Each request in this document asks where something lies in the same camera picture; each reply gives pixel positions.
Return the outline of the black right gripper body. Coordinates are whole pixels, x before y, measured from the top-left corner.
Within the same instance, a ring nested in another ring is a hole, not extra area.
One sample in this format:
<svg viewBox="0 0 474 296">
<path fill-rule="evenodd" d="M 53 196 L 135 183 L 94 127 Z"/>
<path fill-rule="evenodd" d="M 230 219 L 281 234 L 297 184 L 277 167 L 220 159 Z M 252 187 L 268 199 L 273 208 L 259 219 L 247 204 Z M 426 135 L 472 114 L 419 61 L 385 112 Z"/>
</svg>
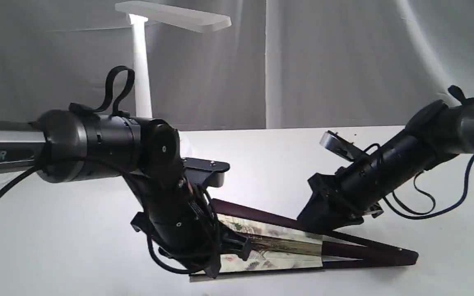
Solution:
<svg viewBox="0 0 474 296">
<path fill-rule="evenodd" d="M 314 174 L 308 180 L 311 197 L 323 197 L 349 209 L 354 217 L 372 211 L 388 195 L 431 161 L 431 148 L 409 134 L 397 134 L 371 154 L 339 168 L 332 176 Z"/>
</svg>

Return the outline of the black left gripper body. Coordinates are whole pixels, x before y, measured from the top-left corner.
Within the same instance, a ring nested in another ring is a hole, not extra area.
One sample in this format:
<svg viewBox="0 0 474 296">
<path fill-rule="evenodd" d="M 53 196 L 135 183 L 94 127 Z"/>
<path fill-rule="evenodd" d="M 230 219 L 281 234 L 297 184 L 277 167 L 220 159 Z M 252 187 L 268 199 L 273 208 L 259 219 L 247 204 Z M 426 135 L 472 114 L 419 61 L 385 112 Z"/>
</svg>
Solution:
<svg viewBox="0 0 474 296">
<path fill-rule="evenodd" d="M 156 243 L 162 255 L 181 264 L 208 264 L 220 257 L 221 224 L 203 190 L 185 173 L 169 179 L 130 175 L 130 189 L 142 206 L 130 225 Z"/>
</svg>

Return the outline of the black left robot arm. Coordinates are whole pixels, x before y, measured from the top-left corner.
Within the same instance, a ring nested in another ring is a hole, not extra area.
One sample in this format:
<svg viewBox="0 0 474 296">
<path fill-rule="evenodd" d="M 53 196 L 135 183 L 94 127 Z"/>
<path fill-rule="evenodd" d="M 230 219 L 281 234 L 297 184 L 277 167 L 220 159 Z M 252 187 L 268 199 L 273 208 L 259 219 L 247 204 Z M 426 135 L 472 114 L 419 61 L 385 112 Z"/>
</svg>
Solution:
<svg viewBox="0 0 474 296">
<path fill-rule="evenodd" d="M 182 157 L 179 132 L 165 120 L 51 110 L 32 123 L 0 120 L 0 173 L 19 176 L 0 199 L 37 173 L 49 183 L 120 176 L 142 211 L 131 221 L 150 256 L 175 274 L 216 278 L 221 256 L 248 260 L 250 239 L 218 219 L 208 187 L 222 187 L 230 165 Z"/>
</svg>

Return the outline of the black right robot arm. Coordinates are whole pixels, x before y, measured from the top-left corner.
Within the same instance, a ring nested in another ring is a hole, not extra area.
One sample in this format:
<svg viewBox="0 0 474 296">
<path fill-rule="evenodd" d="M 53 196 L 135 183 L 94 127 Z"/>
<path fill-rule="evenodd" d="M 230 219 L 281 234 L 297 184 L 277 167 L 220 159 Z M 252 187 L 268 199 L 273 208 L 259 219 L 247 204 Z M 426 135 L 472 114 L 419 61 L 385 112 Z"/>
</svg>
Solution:
<svg viewBox="0 0 474 296">
<path fill-rule="evenodd" d="M 321 145 L 350 162 L 328 176 L 316 173 L 308 180 L 312 194 L 297 221 L 305 229 L 329 231 L 360 225 L 364 216 L 383 213 L 383 200 L 397 215 L 425 220 L 454 210 L 468 195 L 469 175 L 474 163 L 474 97 L 458 86 L 448 92 L 459 106 L 437 100 L 420 109 L 389 141 L 361 150 L 333 131 L 324 133 Z M 461 154 L 470 154 L 461 198 L 452 206 L 434 212 L 412 210 L 400 201 L 395 190 L 423 172 Z"/>
</svg>

